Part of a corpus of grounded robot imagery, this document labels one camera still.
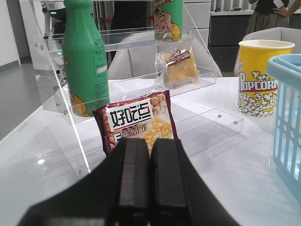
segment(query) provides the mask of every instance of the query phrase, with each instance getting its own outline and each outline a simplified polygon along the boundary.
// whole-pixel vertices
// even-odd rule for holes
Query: packaged bread
[[[169,89],[199,82],[197,65],[191,48],[172,47],[157,53],[155,65],[164,85]]]
[[[149,152],[157,138],[178,139],[170,111],[169,91],[108,104],[93,110],[106,154],[121,138],[145,139]]]

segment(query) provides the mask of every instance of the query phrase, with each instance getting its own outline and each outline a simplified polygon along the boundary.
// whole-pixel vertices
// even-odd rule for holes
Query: clear acrylic shelf
[[[211,86],[216,83],[216,73],[217,71],[204,67],[197,67],[199,75],[190,78],[182,79],[180,81],[169,82],[166,84],[161,83],[158,80],[158,73],[148,74],[140,77],[135,77],[131,79],[125,79],[120,81],[110,81],[109,82],[109,92],[110,97],[104,98],[105,102],[116,103],[120,101],[136,99],[142,95],[159,92],[164,90],[169,90],[170,96],[176,96],[182,93],[186,93],[192,90],[200,89],[206,86]],[[173,87],[174,84],[178,85],[180,82],[182,85],[174,89],[169,89],[168,87]],[[83,105],[87,103],[82,103],[80,105],[71,106],[70,96],[68,91],[68,85],[63,87],[63,94],[65,100],[68,102],[68,107],[70,112],[73,112],[73,108],[85,109]],[[59,113],[63,113],[67,116],[67,109],[64,106],[64,100],[60,90],[55,92],[54,95],[56,109]],[[101,102],[102,99],[94,100],[91,102]],[[83,122],[87,120],[86,117],[80,117],[72,114],[75,123]]]
[[[143,33],[151,32],[153,35],[145,35]],[[194,38],[194,29],[190,26],[182,27],[182,39],[178,42],[183,41],[191,41]],[[160,41],[155,40],[155,30],[153,27],[145,27],[145,28],[135,28],[135,29],[123,29],[123,30],[110,30],[110,31],[100,31],[99,32],[106,48],[106,52],[118,51],[122,49],[130,49],[130,48],[141,48],[147,46],[160,46],[160,45],[168,45],[172,42],[169,41]],[[143,36],[140,40],[130,40],[131,36],[139,34]],[[62,41],[63,34],[55,34],[55,35],[46,35],[44,36],[49,54],[52,59],[61,58],[63,56],[62,53]]]
[[[171,112],[179,139],[181,140],[187,155],[193,156],[204,152],[208,148],[226,141],[239,134],[243,127],[243,119],[218,109],[204,109],[193,111],[179,103],[171,102]],[[101,135],[94,118],[77,124],[79,136],[91,169],[105,158],[101,143]],[[66,147],[67,154],[72,153],[72,146]],[[68,156],[70,163],[76,165],[78,172],[84,172],[85,162],[80,154]]]

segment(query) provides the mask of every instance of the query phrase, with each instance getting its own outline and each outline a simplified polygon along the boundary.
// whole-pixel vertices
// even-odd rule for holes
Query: green bottle
[[[92,15],[91,0],[65,0],[67,23],[62,43],[73,112],[91,117],[110,102],[107,59]]]

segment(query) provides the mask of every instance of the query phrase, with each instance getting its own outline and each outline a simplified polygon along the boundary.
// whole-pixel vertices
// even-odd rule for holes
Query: can
[[[155,39],[177,41],[182,38],[182,0],[155,0]]]
[[[248,116],[269,116],[275,111],[278,81],[266,74],[268,59],[291,53],[294,44],[277,40],[239,43],[238,107]]]

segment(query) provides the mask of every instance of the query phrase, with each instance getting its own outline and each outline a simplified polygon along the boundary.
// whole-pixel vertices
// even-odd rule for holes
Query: yellow popcorn cup
[[[266,74],[268,59],[291,53],[295,44],[276,40],[246,40],[239,43],[238,107],[249,116],[274,113],[278,81]]]

